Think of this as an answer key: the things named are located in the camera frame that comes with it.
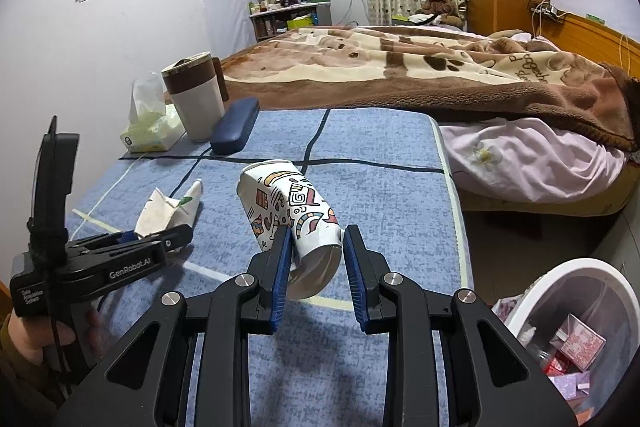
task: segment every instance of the teddy bear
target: teddy bear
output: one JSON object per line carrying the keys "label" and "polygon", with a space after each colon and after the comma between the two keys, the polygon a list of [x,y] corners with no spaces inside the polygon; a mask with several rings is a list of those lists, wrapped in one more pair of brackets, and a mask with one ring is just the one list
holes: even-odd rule
{"label": "teddy bear", "polygon": [[441,24],[449,24],[456,28],[463,27],[462,20],[458,17],[453,0],[426,0],[422,3],[422,9],[417,10],[416,13],[441,15]]}

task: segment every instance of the metal screw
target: metal screw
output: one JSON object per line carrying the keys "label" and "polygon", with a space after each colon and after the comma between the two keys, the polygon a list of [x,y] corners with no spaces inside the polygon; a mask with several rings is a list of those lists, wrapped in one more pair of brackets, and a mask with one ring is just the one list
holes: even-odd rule
{"label": "metal screw", "polygon": [[458,292],[458,299],[464,303],[471,304],[472,302],[476,302],[476,294],[471,290],[460,290]]}
{"label": "metal screw", "polygon": [[165,293],[160,300],[165,306],[173,306],[180,302],[180,294],[178,292],[168,292]]}
{"label": "metal screw", "polygon": [[255,277],[250,273],[241,273],[236,277],[236,284],[238,286],[251,286],[255,281]]}
{"label": "metal screw", "polygon": [[391,286],[396,286],[402,282],[402,276],[396,272],[389,272],[385,274],[385,282]]}

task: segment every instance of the crumpled paper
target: crumpled paper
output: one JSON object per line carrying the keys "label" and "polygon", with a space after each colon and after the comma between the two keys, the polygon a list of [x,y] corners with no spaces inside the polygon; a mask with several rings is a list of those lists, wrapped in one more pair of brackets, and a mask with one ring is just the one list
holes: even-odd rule
{"label": "crumpled paper", "polygon": [[165,196],[156,187],[142,209],[134,229],[135,234],[146,237],[178,225],[193,228],[201,198],[202,181],[199,179],[179,200]]}

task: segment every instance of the blue mattress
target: blue mattress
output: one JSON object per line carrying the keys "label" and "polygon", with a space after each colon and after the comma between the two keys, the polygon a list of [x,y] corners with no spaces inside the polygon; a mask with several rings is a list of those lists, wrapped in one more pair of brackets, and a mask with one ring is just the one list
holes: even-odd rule
{"label": "blue mattress", "polygon": [[[121,158],[68,216],[75,238],[131,230],[155,187],[180,197],[197,178],[203,181],[192,246],[171,266],[106,299],[111,342],[166,291],[206,293],[246,269],[258,245],[236,184],[244,166],[270,158],[306,168],[341,227],[357,224],[367,248],[383,253],[392,270],[450,295],[472,287],[458,197],[428,116],[382,108],[264,111],[242,152],[212,158],[208,148],[185,136],[167,153]],[[360,331],[342,263],[319,296],[287,302],[275,336],[251,336],[254,425],[380,425],[386,346],[386,335]],[[438,371],[441,425],[448,425],[439,356]],[[196,380],[197,367],[192,394]]]}

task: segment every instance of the flower pattern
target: flower pattern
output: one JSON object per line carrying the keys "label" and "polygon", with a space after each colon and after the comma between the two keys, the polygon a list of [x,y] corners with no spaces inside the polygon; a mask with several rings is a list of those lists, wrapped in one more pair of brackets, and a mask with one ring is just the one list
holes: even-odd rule
{"label": "flower pattern", "polygon": [[478,142],[473,148],[471,165],[478,165],[488,171],[497,168],[502,161],[502,153],[495,145],[486,145]]}

